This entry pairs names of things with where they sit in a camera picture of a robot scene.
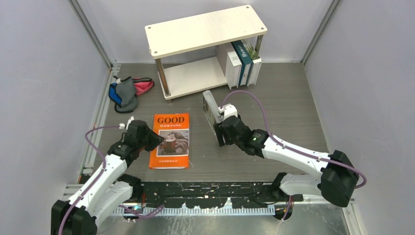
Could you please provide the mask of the photo magazine pages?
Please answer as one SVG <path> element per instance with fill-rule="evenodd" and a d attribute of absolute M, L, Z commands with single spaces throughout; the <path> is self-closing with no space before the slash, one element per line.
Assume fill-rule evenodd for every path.
<path fill-rule="evenodd" d="M 216 136 L 214 125 L 223 121 L 223 116 L 219 113 L 218 105 L 210 90 L 203 92 L 203 111 L 207 121 Z"/>

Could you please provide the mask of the orange book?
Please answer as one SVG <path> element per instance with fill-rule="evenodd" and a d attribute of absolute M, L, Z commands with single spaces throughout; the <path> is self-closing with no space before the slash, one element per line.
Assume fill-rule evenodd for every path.
<path fill-rule="evenodd" d="M 185 169 L 189 167 L 190 116 L 155 114 L 153 131 L 164 140 L 150 153 L 150 169 Z"/>

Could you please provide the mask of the blue grey red cloth pile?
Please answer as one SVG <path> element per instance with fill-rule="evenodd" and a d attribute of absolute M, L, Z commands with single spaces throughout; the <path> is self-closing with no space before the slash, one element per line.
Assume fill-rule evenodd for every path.
<path fill-rule="evenodd" d="M 153 79 L 149 77 L 120 79 L 114 75 L 113 78 L 115 82 L 109 86 L 108 97 L 115 103 L 114 110 L 120 114 L 132 113 L 138 106 L 137 96 L 154 86 Z"/>

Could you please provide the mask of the grey white portfolio file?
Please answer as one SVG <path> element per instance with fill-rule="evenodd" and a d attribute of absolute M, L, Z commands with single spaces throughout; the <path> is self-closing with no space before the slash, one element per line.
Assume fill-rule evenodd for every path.
<path fill-rule="evenodd" d="M 242 63 L 231 43 L 217 45 L 216 57 L 230 89 L 237 86 Z"/>

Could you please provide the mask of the white Singularity book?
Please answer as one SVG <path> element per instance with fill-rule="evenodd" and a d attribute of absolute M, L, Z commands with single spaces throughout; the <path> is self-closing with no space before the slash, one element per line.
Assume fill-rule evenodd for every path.
<path fill-rule="evenodd" d="M 247 79 L 247 86 L 255 85 L 262 65 L 262 59 L 255 48 L 247 40 L 243 39 L 242 43 L 253 61 L 250 67 L 249 77 Z"/>

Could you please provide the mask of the blue Humor book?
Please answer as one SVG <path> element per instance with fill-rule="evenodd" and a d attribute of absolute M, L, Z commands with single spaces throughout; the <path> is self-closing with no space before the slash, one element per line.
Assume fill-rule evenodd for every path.
<path fill-rule="evenodd" d="M 242 40 L 233 41 L 231 42 L 231 44 L 241 62 L 241 70 L 237 81 L 237 87 L 243 85 L 247 86 L 252 71 L 251 66 L 253 64 L 253 61 Z"/>

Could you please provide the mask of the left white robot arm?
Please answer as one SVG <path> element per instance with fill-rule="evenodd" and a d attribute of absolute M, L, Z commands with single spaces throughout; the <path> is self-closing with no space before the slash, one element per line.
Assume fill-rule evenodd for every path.
<path fill-rule="evenodd" d="M 125 171 L 141 151 L 157 149 L 165 138 L 156 134 L 145 121 L 133 117 L 126 124 L 114 127 L 125 132 L 106 155 L 85 135 L 87 143 L 101 156 L 102 163 L 69 199 L 53 204 L 52 235 L 95 235 L 102 222 L 125 201 L 137 202 L 143 198 L 141 179 Z"/>

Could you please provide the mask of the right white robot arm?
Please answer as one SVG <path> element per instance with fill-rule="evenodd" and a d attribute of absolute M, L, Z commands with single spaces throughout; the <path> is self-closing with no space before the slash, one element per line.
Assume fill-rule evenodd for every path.
<path fill-rule="evenodd" d="M 278 173 L 270 188 L 277 201 L 309 194 L 321 196 L 338 207 L 349 204 L 360 176 L 345 153 L 336 150 L 329 154 L 299 147 L 265 130 L 252 130 L 235 116 L 214 124 L 213 129 L 220 146 L 235 144 L 248 155 L 276 160 L 305 173 Z"/>

